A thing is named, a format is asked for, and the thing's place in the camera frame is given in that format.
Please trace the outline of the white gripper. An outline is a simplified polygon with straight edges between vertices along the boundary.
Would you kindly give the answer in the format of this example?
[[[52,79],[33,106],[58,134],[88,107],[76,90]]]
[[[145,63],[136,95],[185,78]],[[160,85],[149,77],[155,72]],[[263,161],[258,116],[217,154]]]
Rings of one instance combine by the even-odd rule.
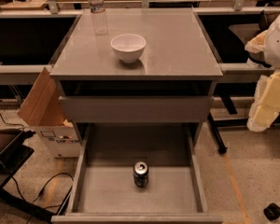
[[[280,70],[269,77],[261,75],[254,94],[247,128],[252,132],[268,129],[280,115]]]

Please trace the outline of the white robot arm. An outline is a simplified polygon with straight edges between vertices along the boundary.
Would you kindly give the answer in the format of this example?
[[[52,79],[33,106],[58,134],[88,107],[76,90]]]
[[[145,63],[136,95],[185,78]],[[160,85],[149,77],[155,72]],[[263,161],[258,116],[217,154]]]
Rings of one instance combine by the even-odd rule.
[[[267,30],[247,42],[245,50],[262,51],[264,61],[274,69],[269,77],[260,77],[246,124],[252,132],[263,132],[280,114],[280,14]]]

